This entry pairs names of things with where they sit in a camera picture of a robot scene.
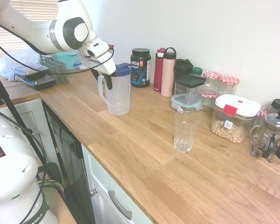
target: plastic pitcher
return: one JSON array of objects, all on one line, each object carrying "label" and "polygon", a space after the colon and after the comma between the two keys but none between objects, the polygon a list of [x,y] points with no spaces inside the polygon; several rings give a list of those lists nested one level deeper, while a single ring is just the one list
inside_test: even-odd
[{"label": "plastic pitcher", "polygon": [[115,115],[128,113],[130,110],[131,69],[129,63],[116,65],[111,74],[112,89],[105,85],[106,98],[103,96],[103,76],[98,76],[98,94],[106,102],[108,111]]}]

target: dishwasher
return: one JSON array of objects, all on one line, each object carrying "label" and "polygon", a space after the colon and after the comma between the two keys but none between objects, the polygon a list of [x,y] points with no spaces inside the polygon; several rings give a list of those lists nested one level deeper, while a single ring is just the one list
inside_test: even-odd
[{"label": "dishwasher", "polygon": [[65,186],[65,203],[78,224],[95,224],[80,141],[42,102]]}]

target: red water bottle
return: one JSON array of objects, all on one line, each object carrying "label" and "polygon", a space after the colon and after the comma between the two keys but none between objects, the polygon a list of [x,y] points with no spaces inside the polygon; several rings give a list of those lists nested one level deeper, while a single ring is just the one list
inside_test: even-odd
[{"label": "red water bottle", "polygon": [[156,92],[161,91],[164,52],[165,48],[160,48],[155,54],[154,91]]}]

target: blue lid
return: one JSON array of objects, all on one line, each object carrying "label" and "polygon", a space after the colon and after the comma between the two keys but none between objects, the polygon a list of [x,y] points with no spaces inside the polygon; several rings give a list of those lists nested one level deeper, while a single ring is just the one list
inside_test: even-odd
[{"label": "blue lid", "polygon": [[127,76],[131,74],[131,68],[129,63],[121,63],[116,65],[116,70],[111,74],[112,77]]}]

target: white cabinet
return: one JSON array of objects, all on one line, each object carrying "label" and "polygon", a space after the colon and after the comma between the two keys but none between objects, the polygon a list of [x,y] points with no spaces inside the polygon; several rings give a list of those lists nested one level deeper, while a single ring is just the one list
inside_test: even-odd
[{"label": "white cabinet", "polygon": [[82,146],[96,224],[152,224],[150,219]]},{"label": "white cabinet", "polygon": [[[48,161],[54,162],[59,166],[58,158],[55,152],[54,144],[43,110],[42,101],[40,99],[34,99],[24,103],[15,104],[14,106],[17,109],[20,117],[24,121],[27,128],[30,128],[33,131],[33,135],[39,140],[39,142],[44,147]],[[0,108],[0,112],[15,121],[13,115],[7,107]],[[18,131],[21,133],[23,138],[29,143],[26,136],[22,133],[21,129],[18,128]]]}]

